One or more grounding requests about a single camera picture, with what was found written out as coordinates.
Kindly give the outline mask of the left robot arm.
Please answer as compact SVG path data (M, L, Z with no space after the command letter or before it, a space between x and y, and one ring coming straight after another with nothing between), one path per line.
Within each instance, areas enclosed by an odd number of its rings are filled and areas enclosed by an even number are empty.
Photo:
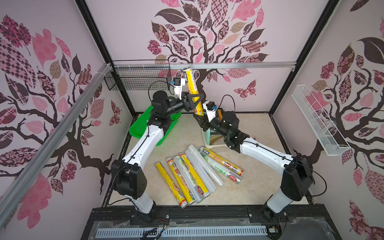
M150 215L155 211L156 204L146 193L147 179L143 169L155 146L168 132L171 115L194 110L203 97L203 94L182 92L180 99L173 99L164 91L155 92L143 136L122 160L113 162L112 189L131 200L138 212Z

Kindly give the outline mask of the short yellow wrap roll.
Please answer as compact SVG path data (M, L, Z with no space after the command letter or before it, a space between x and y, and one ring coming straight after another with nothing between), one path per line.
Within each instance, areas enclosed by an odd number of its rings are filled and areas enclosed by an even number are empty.
M196 84L196 80L195 80L195 77L194 77L192 69L191 68L184 68L183 69L183 73L187 77L186 83L187 83L187 87L188 87L189 93L190 94L199 94L198 88L197 88L197 84ZM201 115L201 116L204 115L204 113L203 113L203 106L202 106L201 102L195 108L195 114L198 114L198 115Z

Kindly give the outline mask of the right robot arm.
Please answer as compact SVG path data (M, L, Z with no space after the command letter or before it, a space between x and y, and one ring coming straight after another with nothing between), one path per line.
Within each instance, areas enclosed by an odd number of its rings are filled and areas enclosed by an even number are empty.
M263 206L264 218L273 218L292 202L300 201L314 183L314 171L307 157L292 156L267 147L239 130L240 120L235 112L224 112L222 117L193 114L203 131L214 130L224 137L224 143L237 153L252 157L282 176L281 186Z

